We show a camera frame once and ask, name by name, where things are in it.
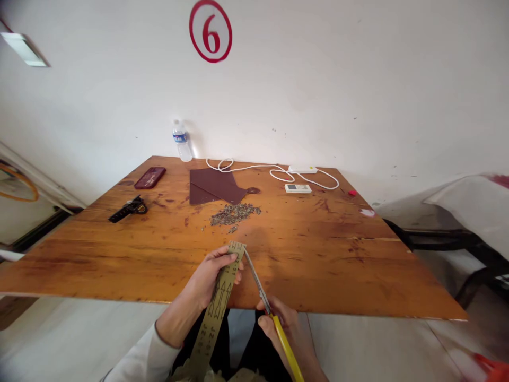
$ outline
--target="person's right hand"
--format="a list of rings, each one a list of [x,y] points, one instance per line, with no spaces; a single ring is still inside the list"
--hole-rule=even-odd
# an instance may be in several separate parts
[[[306,381],[328,381],[327,377],[320,367],[317,356],[314,353],[313,344],[309,337],[304,332],[300,322],[297,311],[283,304],[277,297],[268,297],[272,314],[279,317],[281,325],[286,334],[286,338],[290,343],[295,359],[299,364],[302,376]],[[256,309],[264,310],[264,302],[256,305]],[[276,332],[274,321],[269,316],[261,316],[258,319],[258,325],[264,331],[265,335],[272,341],[274,349],[276,349],[279,357],[281,358],[286,370],[293,378],[292,370],[288,363],[281,341]]]

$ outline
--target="orange object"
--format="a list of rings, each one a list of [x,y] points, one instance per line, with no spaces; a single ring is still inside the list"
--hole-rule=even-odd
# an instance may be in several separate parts
[[[488,374],[486,382],[509,382],[509,364],[487,359],[480,354],[474,354],[473,358]]]
[[[28,179],[26,176],[21,175],[20,173],[18,173],[16,171],[11,170],[9,167],[7,167],[1,163],[0,163],[0,169],[5,172],[8,172],[12,176],[19,179],[20,181],[25,182],[26,185],[32,190],[33,199],[18,198],[17,196],[5,194],[3,192],[0,192],[0,196],[6,197],[6,198],[12,199],[12,200],[17,200],[20,202],[36,202],[37,200],[39,200],[39,192],[37,191],[37,187],[35,186],[35,184],[32,183],[32,181],[30,179]]]

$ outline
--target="wooden ruler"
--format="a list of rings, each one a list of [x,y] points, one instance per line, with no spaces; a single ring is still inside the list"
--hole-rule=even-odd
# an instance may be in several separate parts
[[[242,256],[244,256],[245,244],[230,241],[229,246],[228,252],[236,253],[237,259],[219,272],[212,300],[205,311],[205,317],[189,359],[193,376],[197,381],[203,381],[207,372],[217,335],[223,322],[224,311],[232,293],[235,275],[239,269],[240,261],[242,261]]]

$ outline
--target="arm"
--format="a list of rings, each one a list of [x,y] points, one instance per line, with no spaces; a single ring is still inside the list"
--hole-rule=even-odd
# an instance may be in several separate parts
[[[237,259],[237,254],[227,252],[228,246],[224,246],[205,256],[183,291],[108,373],[105,382],[166,380],[184,339],[201,311],[210,303],[220,269]],[[241,279],[239,271],[235,284]]]
[[[285,331],[286,337],[288,338],[288,342],[290,343],[290,347],[295,355],[295,359],[299,364],[304,380],[327,382],[328,379],[320,367],[320,362],[314,353],[313,344],[309,342],[308,338],[304,334],[301,324],[299,323],[297,311],[283,304],[276,297],[269,297],[268,299],[270,307],[274,311],[274,315],[278,316],[281,321],[281,325]],[[256,308],[258,310],[263,310],[263,301],[260,300]],[[258,319],[258,325],[260,325],[265,335],[272,341],[274,349],[276,349],[279,357],[285,365],[286,370],[288,370],[288,373],[292,376],[292,370],[288,364],[288,359],[286,358],[283,346],[277,336],[274,321],[272,321],[272,319],[268,316],[261,316]]]

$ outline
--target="wooden table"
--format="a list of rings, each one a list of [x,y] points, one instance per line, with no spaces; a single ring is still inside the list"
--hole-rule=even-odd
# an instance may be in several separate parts
[[[234,168],[253,163],[236,163]],[[151,190],[133,184],[149,168],[166,174]],[[311,185],[312,194],[287,194],[268,168],[234,173],[243,202],[262,213],[230,227],[211,227],[224,201],[189,205],[189,169],[204,160],[151,157],[20,261],[0,273],[0,293],[88,299],[171,302],[212,249],[236,240],[249,254],[268,294],[299,311],[369,316],[467,319],[430,271],[398,239],[336,169],[324,169],[340,188]],[[332,184],[326,175],[309,175]],[[149,212],[113,224],[107,219],[141,194]],[[243,272],[230,307],[252,309],[258,290]]]

